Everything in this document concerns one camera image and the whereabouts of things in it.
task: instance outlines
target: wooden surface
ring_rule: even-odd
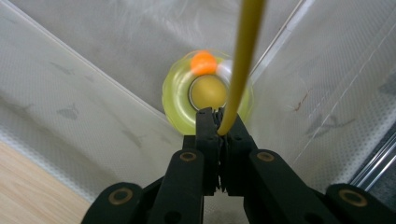
[[[90,204],[0,142],[0,223],[80,223]]]

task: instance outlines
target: yellow circle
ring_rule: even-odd
[[[224,83],[215,76],[198,77],[191,84],[191,102],[197,109],[212,107],[219,109],[227,99]]]

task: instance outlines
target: yellow cable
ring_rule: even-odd
[[[240,16],[230,95],[218,135],[225,135],[233,127],[242,94],[248,81],[249,68],[259,33],[262,8],[265,0],[244,0]]]

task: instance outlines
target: orange object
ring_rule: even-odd
[[[198,51],[191,59],[191,71],[196,76],[215,74],[218,63],[207,50]]]

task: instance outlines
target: green translucent bowl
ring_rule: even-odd
[[[163,109],[165,115],[169,122],[183,135],[195,134],[195,114],[197,110],[192,106],[190,101],[190,87],[191,83],[198,78],[198,76],[192,73],[190,63],[191,58],[198,51],[200,50],[193,51],[174,63],[163,82]],[[214,50],[208,51],[215,56],[218,62],[218,68],[220,65],[226,64],[226,61],[230,64],[228,55]],[[218,69],[216,74],[209,75],[217,75],[220,77],[227,90],[229,89],[231,80],[230,72],[220,72]],[[251,84],[248,83],[238,109],[238,114],[242,121],[248,119],[252,105],[253,89]]]

